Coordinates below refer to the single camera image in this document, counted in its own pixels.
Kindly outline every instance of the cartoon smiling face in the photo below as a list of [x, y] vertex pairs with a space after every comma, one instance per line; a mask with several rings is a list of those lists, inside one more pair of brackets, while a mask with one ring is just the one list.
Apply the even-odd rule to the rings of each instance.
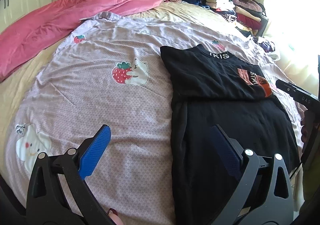
[[37, 133], [33, 124], [28, 126], [25, 136], [16, 143], [17, 156], [21, 161], [24, 161], [24, 167], [30, 174], [38, 154], [41, 152], [48, 154], [50, 149], [51, 140], [49, 136], [41, 131]]

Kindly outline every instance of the white sheer curtain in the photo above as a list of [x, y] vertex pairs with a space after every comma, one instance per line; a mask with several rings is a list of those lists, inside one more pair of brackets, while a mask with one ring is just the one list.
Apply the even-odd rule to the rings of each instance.
[[264, 33], [276, 43], [277, 65], [298, 86], [318, 96], [320, 0], [264, 0], [269, 24]]

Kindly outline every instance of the blue gripper pad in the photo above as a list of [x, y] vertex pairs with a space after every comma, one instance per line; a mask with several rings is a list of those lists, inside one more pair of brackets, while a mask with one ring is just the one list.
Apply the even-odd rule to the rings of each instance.
[[109, 126], [105, 126], [95, 137], [90, 147], [82, 155], [80, 159], [79, 174], [84, 180], [87, 176], [92, 175], [96, 168], [104, 150], [111, 139], [111, 130]]
[[213, 145], [228, 174], [239, 181], [242, 176], [241, 159], [217, 126], [210, 128], [210, 134], [214, 140]]

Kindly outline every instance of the white cartoon character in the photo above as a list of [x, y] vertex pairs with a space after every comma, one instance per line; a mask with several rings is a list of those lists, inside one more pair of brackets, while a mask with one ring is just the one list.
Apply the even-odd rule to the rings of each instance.
[[17, 156], [21, 161], [24, 161], [24, 167], [30, 174], [38, 154], [41, 152], [48, 154], [50, 149], [50, 137], [41, 131], [37, 133], [33, 124], [28, 126], [25, 136], [16, 143]]
[[130, 63], [122, 62], [112, 70], [113, 79], [119, 84], [144, 85], [149, 79], [147, 62], [140, 62], [137, 58]]

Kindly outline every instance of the bed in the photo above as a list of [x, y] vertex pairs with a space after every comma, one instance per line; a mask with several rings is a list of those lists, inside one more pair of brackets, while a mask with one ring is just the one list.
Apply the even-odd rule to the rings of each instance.
[[[105, 23], [106, 28], [100, 29], [97, 22], [99, 25]], [[118, 34], [114, 36], [110, 29]], [[109, 34], [101, 36], [101, 31]], [[84, 42], [74, 42], [79, 37]], [[172, 87], [155, 47], [169, 45], [185, 49], [202, 43], [207, 50], [216, 53], [213, 40], [223, 43], [237, 57], [259, 65], [270, 83], [275, 84], [277, 79], [290, 81], [258, 45], [247, 40], [233, 24], [226, 22], [220, 15], [191, 4], [163, 2], [156, 8], [127, 17], [100, 13], [85, 21], [66, 38], [41, 51], [0, 83], [0, 171], [18, 200], [25, 206], [32, 168], [32, 161], [26, 164], [28, 160], [19, 156], [16, 150], [18, 144], [32, 145], [26, 134], [36, 134], [40, 140], [37, 143], [42, 150], [47, 150], [49, 154], [61, 154], [70, 147], [77, 147], [84, 138], [91, 137], [101, 124], [107, 122], [113, 133], [112, 142], [94, 174], [86, 179], [92, 192], [105, 209], [112, 207], [118, 210], [125, 224], [174, 224], [170, 150]], [[114, 74], [124, 68], [117, 63], [133, 63], [139, 56], [135, 49], [139, 48], [147, 58], [147, 61], [139, 63], [148, 64], [146, 71], [149, 77], [145, 83], [148, 82], [149, 87], [133, 94], [106, 95], [103, 100], [102, 94], [105, 91], [99, 90], [98, 84], [103, 86], [104, 78], [86, 79], [87, 75], [83, 71], [88, 69], [90, 72], [92, 67], [82, 65], [84, 59], [80, 54], [71, 52], [66, 55], [64, 49], [69, 46], [71, 51], [87, 52], [88, 48], [84, 47], [88, 45], [92, 54], [97, 56], [93, 59], [94, 65], [100, 65], [99, 54], [115, 53], [115, 46], [119, 44], [122, 44], [122, 50], [119, 51], [124, 54], [122, 59], [115, 56], [109, 58], [110, 62], [103, 64], [113, 74], [112, 76], [108, 72], [108, 82], [113, 78], [115, 83], [119, 83]], [[71, 58], [71, 61], [61, 61], [62, 56]], [[71, 69], [62, 71], [62, 75], [55, 74], [57, 69], [68, 68], [68, 63], [72, 65]], [[103, 68], [94, 68], [97, 71], [95, 75], [104, 76]], [[72, 89], [75, 88], [76, 91], [69, 97], [71, 90], [68, 90], [66, 83], [72, 78], [75, 80], [75, 73], [88, 83], [90, 91], [81, 94], [81, 90], [86, 88], [79, 83], [72, 84]], [[95, 86], [90, 86], [90, 82], [97, 85], [97, 90], [94, 89]], [[52, 90], [43, 90], [48, 83], [52, 85]], [[286, 109], [297, 145], [301, 148], [302, 109], [275, 86], [272, 86], [272, 91]], [[148, 103], [144, 101], [150, 98], [152, 99]], [[108, 110], [101, 109], [97, 104], [109, 109], [110, 116], [108, 117]], [[84, 112], [90, 109], [99, 113]], [[62, 185], [68, 190], [65, 182]], [[67, 199], [76, 208], [69, 193]]]

